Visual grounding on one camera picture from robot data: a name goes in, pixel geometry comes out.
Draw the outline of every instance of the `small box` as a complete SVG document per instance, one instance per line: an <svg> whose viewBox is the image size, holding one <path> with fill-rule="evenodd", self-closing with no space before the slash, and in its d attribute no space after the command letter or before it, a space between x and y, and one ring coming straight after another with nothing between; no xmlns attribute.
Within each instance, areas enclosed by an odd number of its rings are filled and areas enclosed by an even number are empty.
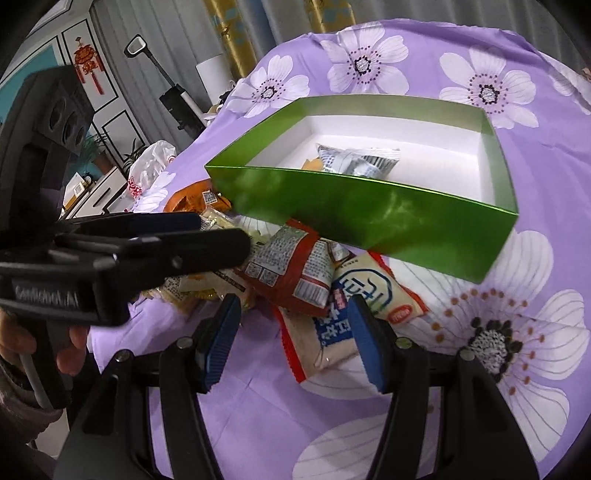
<svg viewBox="0 0 591 480"><path fill-rule="evenodd" d="M387 181L302 170L316 144L399 148ZM505 157L476 107L396 95L302 98L206 165L237 212L480 283L518 218Z"/></svg>

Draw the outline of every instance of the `white cabinet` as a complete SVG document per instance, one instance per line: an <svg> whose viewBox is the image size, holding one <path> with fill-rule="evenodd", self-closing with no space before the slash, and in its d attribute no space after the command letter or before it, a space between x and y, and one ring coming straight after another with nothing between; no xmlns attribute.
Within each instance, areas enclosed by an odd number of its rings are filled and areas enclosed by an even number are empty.
<svg viewBox="0 0 591 480"><path fill-rule="evenodd" d="M89 192L84 194L76 208L67 217L80 218L104 214L108 206L121 195L126 185L127 180L121 171L113 167Z"/></svg>

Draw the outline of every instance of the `gray curtain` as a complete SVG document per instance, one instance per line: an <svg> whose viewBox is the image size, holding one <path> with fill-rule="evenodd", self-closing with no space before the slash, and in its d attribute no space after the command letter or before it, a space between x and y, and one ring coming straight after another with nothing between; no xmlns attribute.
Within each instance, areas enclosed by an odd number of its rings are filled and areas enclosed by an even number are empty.
<svg viewBox="0 0 591 480"><path fill-rule="evenodd" d="M262 0L277 43L310 31L306 1L309 0ZM536 0L348 1L358 23L412 18L512 30L575 71L580 72L584 67L581 56L562 27Z"/></svg>
<svg viewBox="0 0 591 480"><path fill-rule="evenodd" d="M257 60L275 45L311 30L306 2L235 0ZM577 72L583 60L568 36L536 0L348 0L358 23L413 18L513 30L538 50ZM145 56L128 59L127 42L141 33L164 69L207 110L211 106L195 65L223 52L202 0L95 0L90 14L124 97L150 141L179 149L191 140L177 129L158 97L168 85Z"/></svg>
<svg viewBox="0 0 591 480"><path fill-rule="evenodd" d="M211 102L195 65L223 52L199 0L96 0L90 16L121 91L149 141L167 140L179 150L192 142L179 131L158 98L168 83L145 55L127 58L123 49L140 33L172 79L202 110Z"/></svg>
<svg viewBox="0 0 591 480"><path fill-rule="evenodd" d="M512 30L576 72L584 67L576 47L536 0L349 0L359 22L413 18Z"/></svg>

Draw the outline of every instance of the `purple bedsheet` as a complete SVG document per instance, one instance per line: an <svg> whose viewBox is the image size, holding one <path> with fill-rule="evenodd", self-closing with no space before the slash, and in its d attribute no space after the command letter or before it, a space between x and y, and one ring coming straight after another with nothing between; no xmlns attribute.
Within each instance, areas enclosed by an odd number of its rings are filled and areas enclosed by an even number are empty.
<svg viewBox="0 0 591 480"><path fill-rule="evenodd" d="M591 84L511 32L389 20L307 34L261 60L214 123L182 152L136 205L158 212L183 187L206 178L219 151L292 100L331 93L393 93L470 103L486 109L505 150L520 217L482 285L391 260L400 282L431 313L401 328L430 349L454 352L473 339L477 355L511 407L546 475L591 412ZM157 300L130 306L118 329L93 329L101 368L120 348L136 354L191 332L216 307L186 320ZM501 332L476 330L491 319ZM514 352L505 349L511 335ZM433 463L438 390L420 475ZM171 475L159 413L151 396L157 464ZM278 326L264 310L245 315L219 385L200 402L228 480L361 479L369 468L389 398L369 385L359 358L298 385Z"/></svg>

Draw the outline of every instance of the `finger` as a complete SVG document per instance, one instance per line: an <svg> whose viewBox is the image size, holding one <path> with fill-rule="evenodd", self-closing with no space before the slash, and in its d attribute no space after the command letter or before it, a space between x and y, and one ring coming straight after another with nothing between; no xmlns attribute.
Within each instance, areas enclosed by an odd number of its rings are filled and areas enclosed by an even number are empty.
<svg viewBox="0 0 591 480"><path fill-rule="evenodd" d="M56 358L57 367L61 373L75 376L82 370L85 358L86 350L69 346L58 352Z"/></svg>
<svg viewBox="0 0 591 480"><path fill-rule="evenodd" d="M25 369L22 366L21 358L18 356L18 353L11 352L6 347L0 345L0 356L4 358L9 364L14 365L17 367L21 372L25 372Z"/></svg>
<svg viewBox="0 0 591 480"><path fill-rule="evenodd" d="M76 325L70 327L70 340L78 350L86 350L86 339L88 338L88 327Z"/></svg>
<svg viewBox="0 0 591 480"><path fill-rule="evenodd" d="M25 355L32 355L37 349L33 335L18 324L16 317L4 312L0 313L0 345Z"/></svg>

